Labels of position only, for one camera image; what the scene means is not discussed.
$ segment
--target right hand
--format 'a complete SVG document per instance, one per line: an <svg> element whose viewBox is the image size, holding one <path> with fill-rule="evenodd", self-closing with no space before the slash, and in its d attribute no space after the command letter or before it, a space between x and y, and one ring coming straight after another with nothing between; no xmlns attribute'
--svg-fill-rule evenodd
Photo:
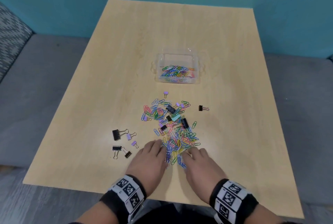
<svg viewBox="0 0 333 224"><path fill-rule="evenodd" d="M208 156L205 149L192 147L182 153L186 165L186 179L195 194L204 202L209 204L217 183L227 178L224 171Z"/></svg>

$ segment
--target left hand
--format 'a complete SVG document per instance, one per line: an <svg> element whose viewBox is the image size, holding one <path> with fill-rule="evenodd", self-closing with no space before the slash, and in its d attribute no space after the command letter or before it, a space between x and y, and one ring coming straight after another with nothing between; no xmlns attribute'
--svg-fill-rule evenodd
<svg viewBox="0 0 333 224"><path fill-rule="evenodd" d="M135 176L143 185L147 197L157 188L168 163L165 162L167 148L162 146L162 140L148 142L135 155L126 173Z"/></svg>

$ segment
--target finger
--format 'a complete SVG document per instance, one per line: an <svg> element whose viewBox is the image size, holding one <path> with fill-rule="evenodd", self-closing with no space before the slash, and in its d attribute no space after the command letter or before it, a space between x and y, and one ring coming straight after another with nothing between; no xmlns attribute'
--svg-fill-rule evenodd
<svg viewBox="0 0 333 224"><path fill-rule="evenodd" d="M198 150L197 147L191 147L191 148L189 148L188 152L192 155L192 158L194 160L202 157L202 155L201 155L201 153L200 153L200 151Z"/></svg>
<svg viewBox="0 0 333 224"><path fill-rule="evenodd" d="M190 166L193 163L193 158L190 156L190 154L187 151L184 151L181 156L183 157L183 161L186 166Z"/></svg>
<svg viewBox="0 0 333 224"><path fill-rule="evenodd" d="M161 160L165 160L167 158L167 148L165 146L160 148L160 152L157 154L157 158Z"/></svg>
<svg viewBox="0 0 333 224"><path fill-rule="evenodd" d="M201 154L203 157L209 157L209 156L208 156L208 153L207 153L207 151L206 151L206 149L202 148L202 149L200 149L199 151L200 151L200 154Z"/></svg>
<svg viewBox="0 0 333 224"><path fill-rule="evenodd" d="M152 149L150 150L150 153L154 156L157 156L162 146L162 140L158 139L156 142L154 142Z"/></svg>
<svg viewBox="0 0 333 224"><path fill-rule="evenodd" d="M152 146L154 145L154 143L156 142L156 140L154 141L150 141L150 142L147 142L144 146L144 150L143 150L143 153L149 153L150 150L152 149Z"/></svg>

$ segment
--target clear plastic container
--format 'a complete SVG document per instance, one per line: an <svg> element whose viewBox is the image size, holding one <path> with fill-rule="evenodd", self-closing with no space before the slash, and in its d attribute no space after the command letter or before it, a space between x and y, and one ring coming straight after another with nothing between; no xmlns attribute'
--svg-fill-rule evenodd
<svg viewBox="0 0 333 224"><path fill-rule="evenodd" d="M157 54L157 81L175 84L195 84L199 78L199 58L192 49L163 49Z"/></svg>

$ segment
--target blue paper clip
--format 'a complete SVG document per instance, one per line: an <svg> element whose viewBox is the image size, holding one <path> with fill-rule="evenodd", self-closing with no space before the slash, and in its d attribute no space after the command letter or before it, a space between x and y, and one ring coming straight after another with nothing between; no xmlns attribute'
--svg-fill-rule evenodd
<svg viewBox="0 0 333 224"><path fill-rule="evenodd" d="M155 134L156 134L158 137L160 136L160 133L158 132L157 129L154 129L154 132L155 132Z"/></svg>

